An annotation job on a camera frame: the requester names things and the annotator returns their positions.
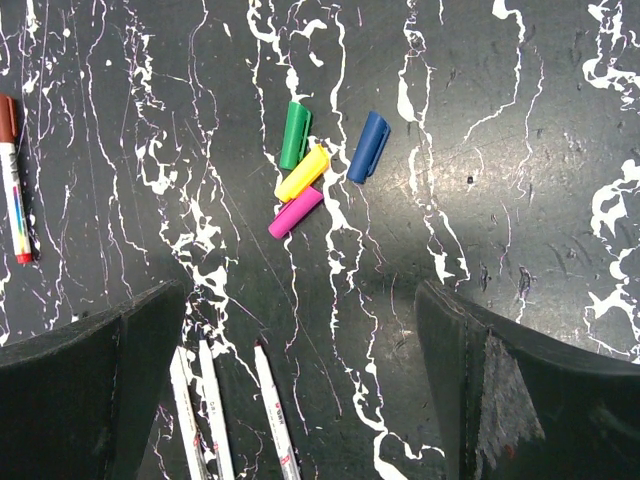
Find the red marker pen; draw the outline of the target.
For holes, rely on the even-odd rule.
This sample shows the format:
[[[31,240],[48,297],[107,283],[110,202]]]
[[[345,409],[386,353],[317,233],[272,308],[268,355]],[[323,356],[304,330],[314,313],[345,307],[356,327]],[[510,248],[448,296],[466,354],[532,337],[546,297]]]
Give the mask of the red marker pen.
[[[22,202],[16,141],[1,143],[1,170],[14,255],[19,264],[28,264],[33,256]]]

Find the green pen cap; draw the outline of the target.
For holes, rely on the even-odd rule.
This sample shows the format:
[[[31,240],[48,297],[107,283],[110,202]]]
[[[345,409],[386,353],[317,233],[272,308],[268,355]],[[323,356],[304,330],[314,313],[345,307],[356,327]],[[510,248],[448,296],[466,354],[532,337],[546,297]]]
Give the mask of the green pen cap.
[[[298,102],[290,101],[284,128],[279,167],[293,170],[301,162],[306,152],[312,113]]]

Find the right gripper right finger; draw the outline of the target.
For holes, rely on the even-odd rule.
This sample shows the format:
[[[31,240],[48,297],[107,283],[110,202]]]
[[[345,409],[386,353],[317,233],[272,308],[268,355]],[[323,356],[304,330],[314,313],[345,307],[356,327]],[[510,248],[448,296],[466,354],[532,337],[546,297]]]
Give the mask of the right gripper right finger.
[[[421,283],[417,331],[451,479],[635,479],[639,368]]]

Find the brown pen cap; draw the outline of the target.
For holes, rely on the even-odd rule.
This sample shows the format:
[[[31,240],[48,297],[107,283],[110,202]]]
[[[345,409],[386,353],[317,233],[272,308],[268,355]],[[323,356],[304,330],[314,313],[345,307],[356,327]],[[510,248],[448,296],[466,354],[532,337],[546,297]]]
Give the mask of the brown pen cap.
[[[0,94],[0,142],[14,144],[17,136],[15,101],[5,94]]]

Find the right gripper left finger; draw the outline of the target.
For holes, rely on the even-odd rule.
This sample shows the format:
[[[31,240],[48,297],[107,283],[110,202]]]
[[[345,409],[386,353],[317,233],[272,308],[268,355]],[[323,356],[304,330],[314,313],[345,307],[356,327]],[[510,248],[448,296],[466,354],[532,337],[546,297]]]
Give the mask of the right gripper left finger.
[[[2,348],[2,478],[136,478],[183,320],[168,281]]]

